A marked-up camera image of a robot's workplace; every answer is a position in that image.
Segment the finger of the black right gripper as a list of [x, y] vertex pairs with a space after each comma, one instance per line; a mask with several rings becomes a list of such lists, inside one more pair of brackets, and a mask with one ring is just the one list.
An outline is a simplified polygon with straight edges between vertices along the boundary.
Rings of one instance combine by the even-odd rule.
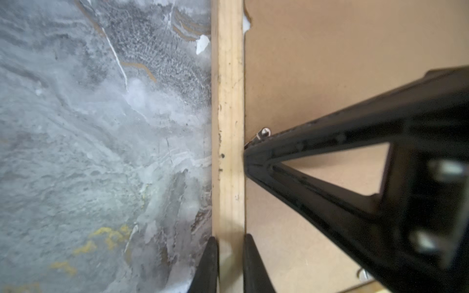
[[[286, 162], [388, 143], [361, 195]], [[250, 143], [245, 174], [396, 293], [469, 290], [469, 70], [410, 84]]]

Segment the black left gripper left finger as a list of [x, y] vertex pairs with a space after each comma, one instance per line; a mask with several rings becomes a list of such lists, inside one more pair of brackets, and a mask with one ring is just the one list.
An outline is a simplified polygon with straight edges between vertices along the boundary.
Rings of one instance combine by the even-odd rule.
[[219, 248], [217, 239], [211, 236], [206, 244], [188, 293], [217, 293], [219, 273]]

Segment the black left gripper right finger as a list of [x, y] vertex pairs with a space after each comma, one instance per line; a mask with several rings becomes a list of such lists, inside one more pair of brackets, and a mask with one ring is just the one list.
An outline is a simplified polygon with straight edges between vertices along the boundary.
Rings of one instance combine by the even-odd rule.
[[243, 278], [245, 293], [276, 293], [251, 234], [244, 237]]

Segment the brown cardboard backing board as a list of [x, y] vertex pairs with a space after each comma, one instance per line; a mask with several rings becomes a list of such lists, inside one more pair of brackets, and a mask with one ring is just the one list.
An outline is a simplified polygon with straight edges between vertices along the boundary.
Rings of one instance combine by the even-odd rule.
[[[246, 1], [245, 136], [273, 133], [469, 62], [467, 1]], [[336, 293], [359, 266], [246, 182], [246, 227], [279, 293]]]

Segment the light wooden picture frame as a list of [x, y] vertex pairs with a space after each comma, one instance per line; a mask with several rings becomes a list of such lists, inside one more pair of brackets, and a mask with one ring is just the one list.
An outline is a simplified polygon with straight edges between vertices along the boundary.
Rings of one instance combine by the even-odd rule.
[[243, 1], [211, 3], [212, 234], [221, 293], [243, 292], [245, 233]]

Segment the waterfall landscape photo print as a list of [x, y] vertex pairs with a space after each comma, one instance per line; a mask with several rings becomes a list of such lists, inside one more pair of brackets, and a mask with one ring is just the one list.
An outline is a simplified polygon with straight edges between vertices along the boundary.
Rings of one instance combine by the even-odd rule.
[[244, 13], [243, 14], [243, 35], [250, 29], [251, 23], [249, 17]]

